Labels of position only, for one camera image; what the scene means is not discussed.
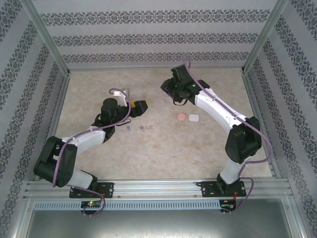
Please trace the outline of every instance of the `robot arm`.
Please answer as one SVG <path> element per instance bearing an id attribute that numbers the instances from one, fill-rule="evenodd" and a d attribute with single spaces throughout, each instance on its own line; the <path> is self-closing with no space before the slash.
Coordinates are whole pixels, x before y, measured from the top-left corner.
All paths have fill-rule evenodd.
<path id="1" fill-rule="evenodd" d="M 98 179 L 85 171 L 75 170 L 75 160 L 76 156 L 85 150 L 109 140 L 115 132 L 115 126 L 100 130 L 94 129 L 118 123 L 126 117 L 128 105 L 125 99 L 122 98 L 122 94 L 117 93 L 117 96 L 119 96 L 118 101 L 114 98 L 107 98 L 104 100 L 103 106 L 101 107 L 101 113 L 97 115 L 95 122 L 88 128 L 90 132 L 76 137 L 66 145 L 60 160 L 56 178 L 56 185 L 58 187 L 68 185 L 92 191 L 97 189 Z M 141 116 L 148 108 L 146 101 L 131 102 L 131 106 L 132 108 L 129 116 L 132 118 Z M 73 136 L 57 138 L 52 136 L 47 139 L 34 166 L 34 174 L 49 182 L 53 182 L 56 159 L 60 154 L 62 146 L 72 137 Z"/>
<path id="2" fill-rule="evenodd" d="M 217 177 L 217 186 L 221 191 L 226 191 L 227 187 L 239 180 L 239 172 L 243 165 L 251 160 L 257 150 L 262 146 L 261 137 L 237 120 L 237 117 L 251 124 L 258 130 L 260 123 L 255 117 L 247 118 L 228 106 L 220 99 L 214 91 L 203 80 L 199 83 L 213 96 L 208 96 L 194 82 L 188 74 L 184 65 L 180 65 L 172 70 L 173 77 L 166 80 L 161 89 L 168 94 L 175 102 L 181 103 L 188 100 L 192 104 L 205 110 L 211 115 L 226 131 L 228 140 L 225 151 L 228 159 L 225 167 Z"/>

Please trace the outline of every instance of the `white object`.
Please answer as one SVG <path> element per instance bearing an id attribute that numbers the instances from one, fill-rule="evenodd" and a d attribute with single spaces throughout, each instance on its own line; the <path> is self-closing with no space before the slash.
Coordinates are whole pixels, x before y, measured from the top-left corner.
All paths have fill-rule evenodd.
<path id="1" fill-rule="evenodd" d="M 237 115 L 236 117 L 231 115 L 226 109 L 224 109 L 217 101 L 209 97 L 204 91 L 200 91 L 199 94 L 195 96 L 195 104 L 211 115 L 225 129 L 227 134 L 229 134 L 229 131 L 232 129 L 233 125 L 241 124 L 236 119 L 237 117 L 245 121 L 246 116 L 238 113 L 236 110 L 233 110 L 222 99 L 220 99 L 211 88 L 206 90 L 226 107 L 228 107 L 235 115 Z M 248 157 L 245 159 L 244 163 L 251 160 L 251 158 L 252 157 Z M 244 163 L 239 164 L 232 161 L 230 158 L 227 159 L 225 167 L 220 172 L 220 176 L 226 182 L 226 184 L 232 184 L 239 178 L 238 173 Z"/>
<path id="2" fill-rule="evenodd" d="M 123 91 L 129 96 L 129 89 L 128 88 L 123 89 Z M 119 106 L 123 106 L 123 107 L 128 106 L 127 101 L 125 100 L 126 97 L 123 93 L 121 93 L 119 91 L 114 91 L 113 95 L 117 97 L 116 100 L 118 101 Z"/>
<path id="3" fill-rule="evenodd" d="M 88 130 L 92 130 L 97 128 L 96 126 L 91 126 L 88 128 Z M 77 147 L 77 155 L 84 152 L 85 150 L 89 149 L 90 147 L 94 145 L 99 145 L 103 143 L 105 139 L 106 133 L 103 130 L 97 130 L 92 132 L 87 132 L 76 139 L 72 140 L 69 144 L 75 145 Z M 64 137 L 62 138 L 63 142 L 68 141 L 72 136 L 70 137 Z"/>
<path id="4" fill-rule="evenodd" d="M 70 181 L 67 183 L 68 186 L 71 187 L 81 187 L 81 188 L 89 188 L 93 177 L 85 172 L 74 170 L 73 176 L 70 178 Z"/>
<path id="5" fill-rule="evenodd" d="M 199 115 L 197 114 L 189 114 L 188 121 L 199 122 Z"/>

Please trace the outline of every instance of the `damask pattern border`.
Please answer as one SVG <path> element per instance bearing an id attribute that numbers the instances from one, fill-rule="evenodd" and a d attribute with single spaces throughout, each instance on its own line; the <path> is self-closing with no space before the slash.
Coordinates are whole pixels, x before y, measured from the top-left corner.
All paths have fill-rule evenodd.
<path id="1" fill-rule="evenodd" d="M 42 13 L 47 26 L 189 22 L 265 22 L 269 9 Z"/>
<path id="2" fill-rule="evenodd" d="M 287 25 L 284 17 L 280 17 L 275 25 L 275 30 L 282 40 L 284 47 L 295 66 L 298 75 L 312 99 L 315 109 L 317 109 L 317 81 L 316 73 L 313 71 L 311 64 L 305 57 L 302 48 L 299 46 L 290 27 Z"/>
<path id="3" fill-rule="evenodd" d="M 309 225 L 312 227 L 314 236 L 317 236 L 317 211 L 316 211 L 315 205 L 313 205 L 313 197 L 309 194 L 310 190 L 307 188 L 307 182 L 305 181 L 304 173 L 301 167 L 298 165 L 296 154 L 294 153 L 294 149 L 292 148 L 292 143 L 290 142 L 289 137 L 287 135 L 287 131 L 285 129 L 283 120 L 281 119 L 280 112 L 276 105 L 276 101 L 274 99 L 270 86 L 267 82 L 266 75 L 264 73 L 264 70 L 262 68 L 262 65 L 259 59 L 256 59 L 256 61 L 253 64 L 253 67 L 257 74 L 258 80 L 260 81 L 261 89 L 265 96 L 267 107 L 271 113 L 271 118 L 274 122 L 275 129 L 278 134 L 278 138 L 280 140 L 282 149 L 284 151 L 284 155 L 286 157 L 286 161 L 289 164 L 290 173 L 293 176 L 293 180 L 295 181 L 295 186 L 298 189 L 298 194 L 301 197 L 303 208 L 306 211 L 306 217 L 310 221 Z M 252 81 L 251 81 L 251 85 L 256 95 L 256 91 Z M 256 96 L 256 100 L 258 105 L 260 106 L 257 96 Z"/>
<path id="4" fill-rule="evenodd" d="M 25 31 L 23 32 L 22 38 L 19 40 L 12 57 L 7 64 L 7 68 L 4 69 L 3 74 L 0 78 L 0 110 L 8 98 L 8 94 L 11 91 L 13 83 L 16 81 L 19 71 L 25 61 L 27 54 L 37 36 L 38 31 L 36 30 L 32 21 L 28 24 Z"/>
<path id="5" fill-rule="evenodd" d="M 253 44 L 257 33 L 179 33 L 53 37 L 58 47 L 141 44 Z"/>
<path id="6" fill-rule="evenodd" d="M 0 42 L 3 41 L 18 13 L 22 9 L 19 0 L 7 0 L 0 10 Z"/>
<path id="7" fill-rule="evenodd" d="M 31 126 L 31 130 L 29 132 L 30 134 L 28 136 L 26 145 L 24 146 L 23 153 L 22 153 L 20 161 L 19 161 L 19 166 L 17 168 L 17 171 L 15 172 L 14 180 L 12 181 L 13 184 L 10 187 L 10 193 L 7 195 L 8 199 L 7 199 L 7 201 L 5 201 L 4 209 L 2 210 L 2 216 L 0 218 L 0 237 L 6 237 L 6 233 L 9 229 L 10 222 L 11 222 L 11 219 L 12 219 L 12 216 L 14 213 L 14 208 L 17 205 L 17 199 L 18 199 L 19 193 L 21 191 L 21 186 L 23 184 L 23 180 L 24 180 L 25 175 L 27 173 L 29 162 L 30 162 L 30 159 L 31 159 L 31 156 L 33 153 L 33 148 L 34 148 L 34 145 L 36 143 L 37 136 L 40 132 L 41 124 L 42 124 L 44 116 L 45 116 L 46 108 L 47 108 L 47 105 L 49 103 L 58 72 L 59 72 L 59 69 L 58 69 L 58 66 L 55 62 L 53 64 L 52 70 L 50 72 L 50 76 L 48 78 L 43 95 L 41 97 L 41 101 L 39 103 L 37 113 L 34 117 L 33 124 Z M 54 105 L 53 112 L 51 115 L 49 127 L 50 127 L 51 122 L 52 122 L 52 118 L 53 118 L 54 111 L 55 111 L 55 108 L 57 105 L 59 93 L 60 93 L 61 87 L 63 85 L 63 80 L 62 80 L 60 87 L 59 87 L 58 96 L 57 96 L 57 99 L 55 101 L 55 105 Z"/>
<path id="8" fill-rule="evenodd" d="M 280 87 L 285 103 L 288 106 L 288 110 L 292 116 L 294 125 L 297 128 L 297 132 L 299 133 L 299 137 L 304 145 L 305 151 L 308 154 L 308 158 L 311 160 L 311 166 L 314 168 L 314 173 L 317 173 L 317 143 L 314 141 L 312 131 L 308 127 L 304 115 L 302 115 L 303 112 L 301 111 L 300 105 L 297 103 L 291 84 L 288 82 L 282 65 L 280 64 L 280 61 L 278 60 L 274 48 L 269 40 L 267 40 L 264 44 L 263 51 L 274 73 L 276 82 Z"/>
<path id="9" fill-rule="evenodd" d="M 50 52 L 47 46 L 44 44 L 41 48 L 38 58 L 36 59 L 33 70 L 26 83 L 26 87 L 23 90 L 21 99 L 17 105 L 17 109 L 14 112 L 14 116 L 12 117 L 9 128 L 7 129 L 7 134 L 4 136 L 2 147 L 0 148 L 0 179 L 3 177 L 2 174 L 5 172 L 6 164 L 10 159 L 11 151 L 13 150 L 16 139 L 21 130 L 21 126 L 31 104 L 33 94 L 40 80 L 49 54 Z"/>
<path id="10" fill-rule="evenodd" d="M 302 17 L 302 21 L 311 31 L 313 39 L 317 40 L 317 7 L 312 0 L 291 0 L 297 13 Z"/>
<path id="11" fill-rule="evenodd" d="M 66 63 L 182 61 L 188 55 L 193 61 L 246 60 L 249 52 L 167 52 L 63 55 Z"/>

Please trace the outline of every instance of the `metal base plate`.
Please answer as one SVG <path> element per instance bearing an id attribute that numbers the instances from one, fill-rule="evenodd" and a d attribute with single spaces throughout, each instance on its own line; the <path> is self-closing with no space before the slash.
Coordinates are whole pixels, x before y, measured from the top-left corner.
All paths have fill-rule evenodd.
<path id="1" fill-rule="evenodd" d="M 236 192 L 237 197 L 245 197 L 247 195 L 242 181 L 229 186 L 224 194 L 217 188 L 216 181 L 203 181 L 196 183 L 196 185 L 201 187 L 203 197 L 233 197 L 234 192 Z"/>
<path id="2" fill-rule="evenodd" d="M 99 182 L 98 189 L 96 192 L 101 193 L 105 198 L 112 198 L 113 195 L 113 186 L 112 182 Z M 81 191 L 75 188 L 71 188 L 69 192 L 70 198 L 100 198 L 98 195 Z"/>

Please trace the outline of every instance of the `ventilation slot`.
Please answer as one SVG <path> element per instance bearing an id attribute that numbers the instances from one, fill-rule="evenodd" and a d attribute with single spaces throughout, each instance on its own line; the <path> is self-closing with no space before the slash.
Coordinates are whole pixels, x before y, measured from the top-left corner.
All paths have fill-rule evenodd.
<path id="1" fill-rule="evenodd" d="M 79 210 L 81 201 L 37 201 L 34 210 Z M 105 210 L 204 210 L 220 209 L 219 200 L 107 201 Z"/>

